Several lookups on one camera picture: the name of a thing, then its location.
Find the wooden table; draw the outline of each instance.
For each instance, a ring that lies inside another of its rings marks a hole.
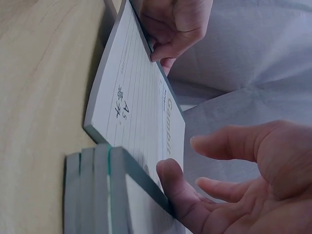
[[[107,10],[103,0],[0,1],[0,234],[62,232],[64,157],[94,145],[81,126]]]

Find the notebook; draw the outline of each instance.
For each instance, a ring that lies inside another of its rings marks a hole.
[[[122,146],[160,185],[156,164],[174,158],[183,168],[180,106],[137,13],[124,0],[102,55],[87,105],[84,129],[96,143]]]
[[[64,234],[182,234],[166,196],[122,147],[66,157]]]

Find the white cloth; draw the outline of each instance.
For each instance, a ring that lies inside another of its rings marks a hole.
[[[311,0],[214,0],[206,37],[169,77],[233,91],[311,67]]]
[[[288,119],[312,125],[311,74],[233,91],[203,102],[184,114],[184,175],[187,181],[201,192],[195,185],[195,180],[201,176],[235,182],[249,180],[259,175],[256,164],[200,156],[190,147],[190,138],[209,134],[228,124],[255,125]]]

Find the gray notebook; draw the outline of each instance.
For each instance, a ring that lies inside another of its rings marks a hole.
[[[64,234],[183,234],[159,186],[122,147],[99,144],[65,162]]]

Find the hand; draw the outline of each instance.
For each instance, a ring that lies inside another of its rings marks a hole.
[[[199,178],[214,203],[199,195],[173,160],[157,173],[177,218],[195,234],[303,234],[312,231],[312,127],[274,121],[229,126],[191,139],[199,154],[256,162],[261,177],[230,183]]]
[[[166,74],[175,59],[201,40],[207,31],[213,0],[143,0],[140,18],[154,39],[152,61]]]

